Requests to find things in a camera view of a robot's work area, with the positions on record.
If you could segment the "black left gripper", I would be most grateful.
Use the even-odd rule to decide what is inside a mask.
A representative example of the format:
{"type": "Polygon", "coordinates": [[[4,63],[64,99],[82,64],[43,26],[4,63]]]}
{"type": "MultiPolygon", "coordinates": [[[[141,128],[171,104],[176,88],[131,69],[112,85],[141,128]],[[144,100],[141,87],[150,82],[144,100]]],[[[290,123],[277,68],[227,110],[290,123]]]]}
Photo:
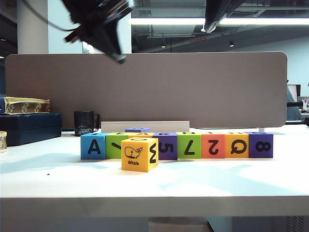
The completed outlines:
{"type": "Polygon", "coordinates": [[[105,53],[119,64],[126,61],[117,34],[118,21],[135,7],[132,0],[65,0],[73,23],[80,26],[65,37],[66,42],[83,41],[105,53]]]}

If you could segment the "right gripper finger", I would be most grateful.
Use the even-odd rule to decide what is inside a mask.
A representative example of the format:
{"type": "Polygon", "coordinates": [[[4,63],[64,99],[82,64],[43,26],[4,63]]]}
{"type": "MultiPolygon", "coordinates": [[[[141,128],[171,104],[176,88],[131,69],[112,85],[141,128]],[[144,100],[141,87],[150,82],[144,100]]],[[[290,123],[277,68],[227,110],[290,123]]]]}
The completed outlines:
{"type": "Polygon", "coordinates": [[[242,0],[216,0],[215,26],[218,26],[222,19],[229,17],[241,5],[242,0]]]}
{"type": "Polygon", "coordinates": [[[205,9],[205,22],[201,32],[211,33],[214,31],[224,11],[224,0],[207,0],[205,9]]]}

